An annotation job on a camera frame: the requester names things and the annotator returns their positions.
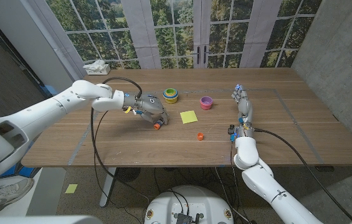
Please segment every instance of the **white robotic arm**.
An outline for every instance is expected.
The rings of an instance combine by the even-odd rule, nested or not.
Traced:
[[[78,80],[52,98],[0,118],[0,175],[22,159],[31,141],[41,132],[66,114],[87,106],[90,100],[97,111],[131,106],[141,110],[139,112],[144,119],[153,122],[151,115],[160,114],[164,123],[168,122],[166,110],[154,96],[137,98],[119,90],[112,91],[105,84],[94,85]]]
[[[274,179],[271,168],[259,157],[251,126],[252,104],[244,87],[237,85],[232,97],[238,103],[240,124],[236,128],[231,125],[229,134],[231,141],[235,140],[234,162],[243,170],[245,184],[266,200],[285,223],[322,223]]]

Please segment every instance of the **yellow sticky note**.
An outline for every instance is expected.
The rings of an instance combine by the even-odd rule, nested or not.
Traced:
[[[75,193],[77,184],[69,184],[68,188],[65,191],[65,194],[73,194]]]
[[[195,115],[195,111],[181,112],[180,115],[181,115],[181,119],[183,120],[183,124],[198,121]]]

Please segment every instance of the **white shoe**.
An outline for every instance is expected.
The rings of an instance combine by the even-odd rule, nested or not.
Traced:
[[[26,178],[15,184],[0,186],[0,211],[25,196],[32,188],[33,183],[32,178]]]

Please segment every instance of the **foliage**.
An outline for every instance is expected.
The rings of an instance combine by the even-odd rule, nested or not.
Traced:
[[[316,14],[320,4],[321,0],[304,0],[299,14]]]
[[[270,36],[267,50],[279,49],[282,47],[293,19],[279,19],[275,21],[273,31]]]
[[[94,0],[73,0],[73,2],[87,30],[105,29]],[[84,30],[69,0],[47,0],[47,3],[64,30]],[[120,0],[98,0],[98,5],[109,29],[128,27]],[[68,34],[70,41],[75,46],[83,61],[99,59],[97,51],[88,38],[88,35],[90,35],[103,59],[137,58],[130,31],[112,32],[113,43],[108,32]],[[118,58],[113,44],[115,44],[120,58]],[[119,62],[111,62],[109,64],[112,69],[121,68]],[[125,68],[140,68],[138,61],[125,62],[124,66]]]
[[[253,0],[234,0],[232,20],[249,19],[252,7]]]
[[[302,45],[313,19],[314,17],[298,17],[295,19],[291,33],[285,44],[286,48],[297,49]]]
[[[175,1],[174,2],[174,18],[177,24],[190,24],[193,22],[193,8],[192,2]],[[151,9],[156,26],[170,25],[173,23],[171,15],[171,7],[167,0],[151,0]],[[155,29],[156,40],[158,42],[159,55],[161,57],[189,55],[193,50],[193,26],[183,27],[166,27]],[[176,68],[177,59],[175,58],[161,58],[162,68]],[[191,58],[179,58],[179,68],[191,68],[193,63]]]
[[[283,0],[278,11],[278,17],[295,15],[300,2],[301,0]]]
[[[97,50],[100,52],[102,59],[118,59],[107,32],[91,33],[90,36]]]
[[[68,0],[46,0],[65,31],[83,30],[72,5]]]
[[[278,56],[280,55],[280,51],[266,52],[264,53],[264,57],[262,59],[262,63],[260,64],[261,68],[274,68],[277,64]]]
[[[173,23],[169,1],[151,0],[151,10],[154,26],[170,25]]]
[[[212,24],[209,51],[215,54],[224,53],[227,41],[228,24]]]
[[[99,0],[98,5],[100,6],[102,16],[109,29],[128,27],[121,4],[111,4],[109,1]]]
[[[223,67],[224,55],[213,55],[209,56],[207,61],[208,68],[222,68]]]
[[[74,0],[74,4],[87,30],[105,29],[94,0]]]
[[[231,0],[212,0],[211,21],[230,19]]]
[[[68,37],[83,61],[99,59],[87,34],[68,34]]]
[[[281,54],[280,62],[278,63],[278,67],[291,67],[293,60],[295,60],[298,51],[284,50]]]
[[[242,54],[232,54],[226,56],[225,68],[239,68],[240,58]]]
[[[137,58],[136,51],[131,40],[130,31],[111,32],[112,39],[117,46],[120,59]]]
[[[244,50],[248,25],[248,22],[231,24],[227,52],[242,52]]]

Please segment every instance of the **orange bottle cap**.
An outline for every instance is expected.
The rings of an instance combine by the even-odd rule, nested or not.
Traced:
[[[153,127],[154,127],[156,130],[159,130],[159,128],[161,127],[161,125],[158,124],[158,123],[156,123],[156,124],[153,125]]]
[[[202,141],[203,140],[203,134],[202,133],[198,133],[197,138],[198,138],[198,140]]]

